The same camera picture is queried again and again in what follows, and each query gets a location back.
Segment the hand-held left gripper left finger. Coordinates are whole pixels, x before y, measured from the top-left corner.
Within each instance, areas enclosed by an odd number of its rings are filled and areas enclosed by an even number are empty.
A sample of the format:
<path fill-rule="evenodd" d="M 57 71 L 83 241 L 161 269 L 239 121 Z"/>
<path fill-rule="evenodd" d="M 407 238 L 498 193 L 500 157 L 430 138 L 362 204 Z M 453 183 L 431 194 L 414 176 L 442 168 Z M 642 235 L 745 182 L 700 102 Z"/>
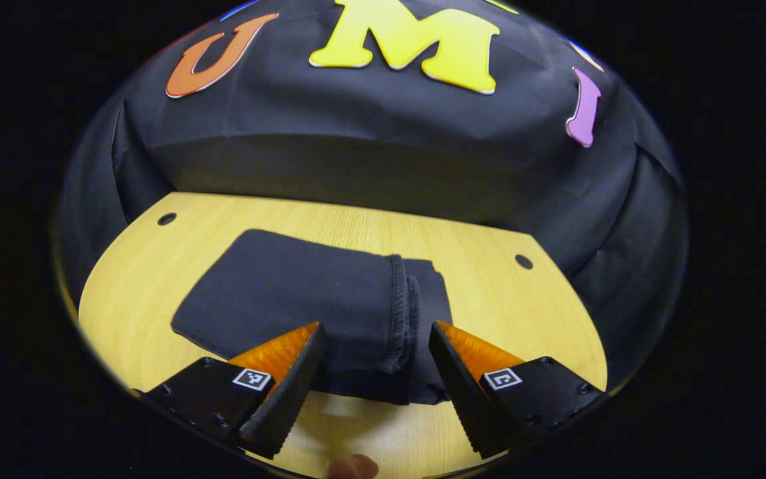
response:
<path fill-rule="evenodd" d="M 134 396 L 207 442 L 271 460 L 294 427 L 326 343 L 315 321 L 230 361 L 201 357 Z"/>

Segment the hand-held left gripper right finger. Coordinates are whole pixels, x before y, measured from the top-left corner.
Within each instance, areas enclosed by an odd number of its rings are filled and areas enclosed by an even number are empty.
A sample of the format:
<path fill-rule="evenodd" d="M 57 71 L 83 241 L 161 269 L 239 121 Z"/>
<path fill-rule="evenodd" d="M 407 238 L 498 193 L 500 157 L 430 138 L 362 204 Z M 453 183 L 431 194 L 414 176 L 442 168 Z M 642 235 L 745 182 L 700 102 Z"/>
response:
<path fill-rule="evenodd" d="M 553 357 L 523 360 L 453 325 L 428 347 L 472 449 L 481 458 L 526 450 L 604 402 L 604 391 Z"/>

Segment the black jeans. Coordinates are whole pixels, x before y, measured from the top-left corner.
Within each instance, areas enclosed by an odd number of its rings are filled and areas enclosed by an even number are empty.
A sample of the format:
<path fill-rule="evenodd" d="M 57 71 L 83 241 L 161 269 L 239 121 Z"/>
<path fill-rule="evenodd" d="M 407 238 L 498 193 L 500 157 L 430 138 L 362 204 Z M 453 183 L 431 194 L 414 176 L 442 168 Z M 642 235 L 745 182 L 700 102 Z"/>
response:
<path fill-rule="evenodd" d="M 231 360 L 316 322 L 327 343 L 314 391 L 437 405 L 449 400 L 428 347 L 438 321 L 453 319 L 428 259 L 247 230 L 195 282 L 171 327 Z"/>

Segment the black backdrop cloth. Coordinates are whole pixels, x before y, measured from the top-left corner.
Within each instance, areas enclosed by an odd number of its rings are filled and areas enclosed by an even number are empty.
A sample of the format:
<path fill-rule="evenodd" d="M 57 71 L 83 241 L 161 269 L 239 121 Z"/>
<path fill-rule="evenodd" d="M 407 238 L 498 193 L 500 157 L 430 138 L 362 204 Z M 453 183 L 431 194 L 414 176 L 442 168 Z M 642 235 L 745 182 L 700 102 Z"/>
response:
<path fill-rule="evenodd" d="M 617 72 L 486 0 L 253 0 L 88 123 L 56 206 L 60 286 L 171 193 L 395 210 L 529 234 L 582 300 L 608 389 L 650 357 L 689 249 L 679 166 Z"/>

